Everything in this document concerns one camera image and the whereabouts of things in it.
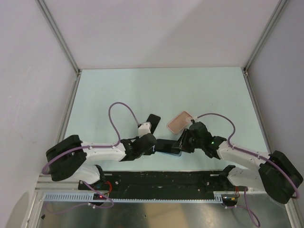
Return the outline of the light blue phone case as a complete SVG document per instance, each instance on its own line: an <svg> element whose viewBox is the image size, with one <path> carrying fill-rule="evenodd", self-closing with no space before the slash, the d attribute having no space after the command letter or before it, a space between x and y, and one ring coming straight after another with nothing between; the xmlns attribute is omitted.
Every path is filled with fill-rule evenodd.
<svg viewBox="0 0 304 228"><path fill-rule="evenodd" d="M168 153L168 152L164 152L164 154L169 155L169 156L174 156L174 157L181 157L182 152L180 152L180 153Z"/></svg>

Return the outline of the blue smartphone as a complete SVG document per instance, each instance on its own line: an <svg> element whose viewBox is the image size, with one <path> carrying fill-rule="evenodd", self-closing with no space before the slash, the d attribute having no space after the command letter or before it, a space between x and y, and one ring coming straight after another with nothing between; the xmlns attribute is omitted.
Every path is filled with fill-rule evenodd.
<svg viewBox="0 0 304 228"><path fill-rule="evenodd" d="M180 153L180 151L173 150L172 145L175 143L175 140L168 139L157 139L157 143L154 146L154 152L168 152L168 153Z"/></svg>

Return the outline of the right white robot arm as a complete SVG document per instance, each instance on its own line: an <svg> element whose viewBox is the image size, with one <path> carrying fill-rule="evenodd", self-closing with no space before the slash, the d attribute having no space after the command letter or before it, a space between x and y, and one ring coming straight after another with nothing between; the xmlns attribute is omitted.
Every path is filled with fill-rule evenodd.
<svg viewBox="0 0 304 228"><path fill-rule="evenodd" d="M239 147L221 136L213 136L202 122L184 129L173 149L192 153L201 149L208 157L236 163L219 179L222 189L244 186L265 191L273 200L286 204L300 197L304 179L287 156L280 152L264 153Z"/></svg>

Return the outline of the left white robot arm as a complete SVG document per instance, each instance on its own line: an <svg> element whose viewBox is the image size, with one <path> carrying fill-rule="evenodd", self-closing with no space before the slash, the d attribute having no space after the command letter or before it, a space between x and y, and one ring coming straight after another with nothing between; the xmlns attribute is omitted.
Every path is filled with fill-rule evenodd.
<svg viewBox="0 0 304 228"><path fill-rule="evenodd" d="M46 152L47 164L42 174L50 175L52 181L78 179L99 190L105 185L105 177L98 162L133 161L153 148L157 139L145 134L134 139L122 139L117 145L97 145L71 135Z"/></svg>

